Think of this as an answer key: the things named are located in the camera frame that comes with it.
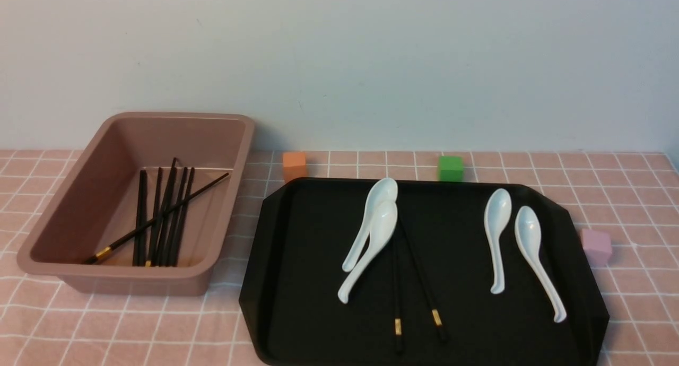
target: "pink checkered tablecloth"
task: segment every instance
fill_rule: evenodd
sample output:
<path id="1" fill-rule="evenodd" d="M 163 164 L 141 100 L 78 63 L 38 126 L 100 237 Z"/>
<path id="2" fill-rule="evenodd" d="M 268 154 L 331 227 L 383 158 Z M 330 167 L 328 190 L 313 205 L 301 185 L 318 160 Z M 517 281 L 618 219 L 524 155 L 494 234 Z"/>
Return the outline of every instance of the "pink checkered tablecloth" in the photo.
<path id="1" fill-rule="evenodd" d="M 679 364 L 679 175 L 659 153 L 450 153 L 470 182 L 529 185 L 607 231 L 594 269 L 611 313 L 599 364 Z M 80 294 L 31 276 L 16 253 L 79 151 L 0 151 L 0 364 L 262 364 L 238 293 L 262 199 L 282 186 L 281 155 L 250 154 L 211 287 L 196 298 Z M 308 151 L 312 177 L 435 180 L 441 152 Z"/>

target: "chopstick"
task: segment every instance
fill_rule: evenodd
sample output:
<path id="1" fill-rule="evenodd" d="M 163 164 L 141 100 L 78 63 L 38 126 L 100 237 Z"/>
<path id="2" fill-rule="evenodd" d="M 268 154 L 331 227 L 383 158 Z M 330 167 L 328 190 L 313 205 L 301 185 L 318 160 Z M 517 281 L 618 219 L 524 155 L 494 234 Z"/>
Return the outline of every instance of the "chopstick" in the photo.
<path id="1" fill-rule="evenodd" d="M 209 182 L 207 185 L 204 185 L 201 189 L 199 189 L 196 192 L 194 192 L 193 194 L 189 195 L 189 197 L 185 198 L 181 202 L 174 204 L 174 206 L 170 206 L 167 209 L 167 211 L 159 212 L 158 216 L 152 218 L 151 220 L 146 221 L 146 223 L 144 223 L 143 225 L 139 226 L 136 229 L 133 229 L 132 231 L 127 233 L 125 236 L 116 240 L 115 242 L 110 243 L 108 247 L 104 248 L 103 250 L 100 250 L 96 255 L 92 255 L 92 256 L 88 257 L 81 264 L 95 264 L 99 260 L 110 255 L 112 251 L 116 250 L 121 245 L 128 242 L 128 240 L 133 238 L 134 236 L 136 236 L 136 234 L 144 231 L 146 228 L 153 225 L 153 223 L 155 223 L 156 221 L 159 221 L 159 220 L 164 219 L 165 217 L 169 216 L 173 211 L 175 211 L 176 209 L 187 204 L 189 201 L 191 201 L 191 199 L 194 199 L 194 197 L 197 197 L 200 194 L 202 194 L 203 192 L 206 192 L 207 189 L 209 189 L 210 187 L 213 187 L 217 183 L 221 182 L 221 180 L 228 177 L 228 175 L 230 175 L 229 172 L 224 173 L 224 175 L 218 177 L 217 179 L 214 179 L 212 182 Z"/>
<path id="2" fill-rule="evenodd" d="M 139 192 L 136 200 L 136 226 L 146 221 L 146 170 L 139 172 Z M 146 232 L 134 236 L 133 266 L 139 267 L 146 260 Z"/>
<path id="3" fill-rule="evenodd" d="M 396 247 L 396 240 L 391 240 L 391 262 L 393 274 L 393 291 L 394 291 L 394 335 L 395 335 L 395 351 L 396 354 L 403 352 L 403 329 L 401 328 L 401 278 L 398 276 L 398 248 Z"/>
<path id="4" fill-rule="evenodd" d="M 156 178 L 155 181 L 155 196 L 153 197 L 153 218 L 156 219 L 158 217 L 158 213 L 160 213 L 160 190 L 162 189 L 162 183 L 163 183 L 163 168 L 159 167 L 158 168 L 158 177 Z M 156 247 L 156 240 L 158 239 L 158 228 L 159 225 L 157 223 L 153 224 L 153 228 L 151 228 L 151 237 L 149 238 L 149 256 L 146 257 L 146 267 L 151 266 L 151 259 L 153 258 L 153 254 L 155 254 L 155 247 Z"/>
<path id="5" fill-rule="evenodd" d="M 434 324 L 436 325 L 436 329 L 439 333 L 439 340 L 441 342 L 446 342 L 448 341 L 448 334 L 446 334 L 446 328 L 443 327 L 443 321 L 441 321 L 441 315 L 439 313 L 439 310 L 436 308 L 436 302 L 434 301 L 434 293 L 432 293 L 431 286 L 429 285 L 429 282 L 426 278 L 426 274 L 424 273 L 424 267 L 422 267 L 422 262 L 420 261 L 420 258 L 418 257 L 417 253 L 415 252 L 413 244 L 410 242 L 410 239 L 408 238 L 408 234 L 407 231 L 405 230 L 405 227 L 403 226 L 403 222 L 401 221 L 400 218 L 397 220 L 398 226 L 400 227 L 401 232 L 403 233 L 403 238 L 405 238 L 405 243 L 408 246 L 410 258 L 415 264 L 415 270 L 417 271 L 417 279 L 420 281 L 420 287 L 422 287 L 422 292 L 424 293 L 427 305 L 429 305 L 429 309 L 431 310 L 432 318 L 434 318 Z"/>
<path id="6" fill-rule="evenodd" d="M 177 190 L 177 202 L 181 202 L 181 200 L 184 199 L 184 186 L 186 185 L 186 177 L 188 173 L 189 169 L 184 167 L 184 169 L 181 172 L 181 179 L 179 180 L 179 190 Z M 186 206 L 180 208 L 179 211 L 176 211 L 175 213 L 172 214 L 172 223 L 170 223 L 170 231 L 168 232 L 167 241 L 163 246 L 163 252 L 160 254 L 160 261 L 158 262 L 158 266 L 160 267 L 166 267 L 170 265 L 169 264 L 170 246 L 172 245 L 172 242 L 175 240 L 175 231 L 177 231 L 177 221 L 179 220 L 179 214 L 185 207 Z"/>
<path id="7" fill-rule="evenodd" d="M 194 175 L 196 174 L 196 168 L 191 168 L 191 173 L 189 174 L 189 182 L 186 185 L 186 194 L 191 194 L 191 186 L 194 184 Z M 170 266 L 176 267 L 177 262 L 179 262 L 179 249 L 181 248 L 181 240 L 184 238 L 184 223 L 186 221 L 186 214 L 189 211 L 189 204 L 185 204 L 181 208 L 179 225 L 177 226 L 177 231 L 175 231 L 175 237 L 172 238 L 172 247 L 170 247 Z"/>
<path id="8" fill-rule="evenodd" d="M 172 194 L 175 192 L 175 181 L 177 180 L 177 158 L 172 160 L 172 167 L 170 168 L 170 175 L 168 176 L 168 184 L 165 186 L 165 195 L 163 196 L 162 210 L 167 211 L 170 204 L 172 204 Z M 155 253 L 151 257 L 151 266 L 160 264 L 160 257 L 163 253 L 165 240 L 167 238 L 168 221 L 162 219 L 160 222 L 160 235 L 158 236 L 158 246 L 155 248 Z"/>

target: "cube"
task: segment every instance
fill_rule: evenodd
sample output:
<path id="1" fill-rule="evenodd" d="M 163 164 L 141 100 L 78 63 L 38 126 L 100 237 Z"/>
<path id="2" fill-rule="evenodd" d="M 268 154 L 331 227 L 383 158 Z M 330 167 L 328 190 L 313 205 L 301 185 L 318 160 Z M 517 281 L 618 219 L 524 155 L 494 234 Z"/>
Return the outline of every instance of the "cube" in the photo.
<path id="1" fill-rule="evenodd" d="M 465 165 L 460 156 L 439 156 L 439 181 L 462 182 L 465 178 Z"/>
<path id="2" fill-rule="evenodd" d="M 580 241 L 582 249 L 585 250 L 589 266 L 603 267 L 613 254 L 611 246 L 611 236 L 606 232 L 594 231 L 594 229 L 583 229 L 580 231 Z"/>
<path id="3" fill-rule="evenodd" d="M 283 180 L 306 177 L 306 155 L 303 151 L 287 151 L 283 153 Z"/>

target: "pink rectangular bin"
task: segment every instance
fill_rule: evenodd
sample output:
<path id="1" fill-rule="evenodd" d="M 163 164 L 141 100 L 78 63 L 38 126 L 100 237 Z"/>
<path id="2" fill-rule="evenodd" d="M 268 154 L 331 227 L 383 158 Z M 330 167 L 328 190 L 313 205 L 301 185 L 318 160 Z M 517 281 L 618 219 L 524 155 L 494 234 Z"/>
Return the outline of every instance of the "pink rectangular bin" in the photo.
<path id="1" fill-rule="evenodd" d="M 99 128 L 17 255 L 29 274 L 59 277 L 82 292 L 205 293 L 236 201 L 254 122 L 242 115 L 126 112 Z M 149 173 L 153 211 L 157 168 L 172 158 L 196 168 L 193 190 L 231 173 L 189 203 L 178 267 L 133 267 L 130 240 L 97 265 L 80 262 L 133 230 L 139 170 Z"/>

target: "white spoon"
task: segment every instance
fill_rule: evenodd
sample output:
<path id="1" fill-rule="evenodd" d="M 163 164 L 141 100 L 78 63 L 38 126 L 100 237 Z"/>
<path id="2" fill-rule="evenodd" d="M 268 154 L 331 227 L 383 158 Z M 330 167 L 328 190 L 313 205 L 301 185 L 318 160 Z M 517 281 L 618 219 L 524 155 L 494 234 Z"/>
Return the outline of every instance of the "white spoon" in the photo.
<path id="1" fill-rule="evenodd" d="M 490 246 L 490 259 L 493 262 L 493 286 L 490 293 L 499 294 L 504 291 L 504 267 L 500 252 L 500 234 L 509 223 L 511 216 L 511 197 L 506 189 L 497 189 L 490 195 L 483 214 L 485 236 Z"/>
<path id="2" fill-rule="evenodd" d="M 346 259 L 342 263 L 342 270 L 351 272 L 359 261 L 361 251 L 365 247 L 365 242 L 368 240 L 368 231 L 370 229 L 370 221 L 375 214 L 375 208 L 381 202 L 390 201 L 395 202 L 398 196 L 398 184 L 392 178 L 384 178 L 375 183 L 373 188 L 368 192 L 368 197 L 365 200 L 365 211 L 363 212 L 363 223 L 359 228 L 359 233 L 356 235 L 354 244 L 351 246 Z"/>
<path id="3" fill-rule="evenodd" d="M 536 216 L 531 207 L 523 206 L 519 209 L 519 213 L 516 215 L 514 233 L 516 234 L 516 243 L 519 245 L 521 254 L 526 258 L 533 272 L 535 272 L 535 276 L 538 276 L 538 280 L 550 298 L 552 308 L 554 308 L 554 322 L 562 322 L 566 316 L 565 307 L 563 307 L 563 302 L 556 288 L 554 288 L 554 284 L 552 284 L 550 277 L 543 268 L 543 264 L 540 262 L 539 253 L 542 233 L 538 216 Z"/>
<path id="4" fill-rule="evenodd" d="M 363 257 L 361 257 L 361 260 L 359 260 L 359 263 L 349 273 L 349 276 L 346 277 L 342 286 L 339 287 L 339 291 L 337 291 L 337 296 L 342 303 L 349 302 L 351 288 L 354 287 L 354 284 L 361 277 L 368 264 L 391 239 L 394 228 L 396 228 L 397 219 L 398 209 L 395 202 L 386 201 L 376 207 L 370 223 L 370 243 L 368 244 L 368 249 L 363 254 Z"/>

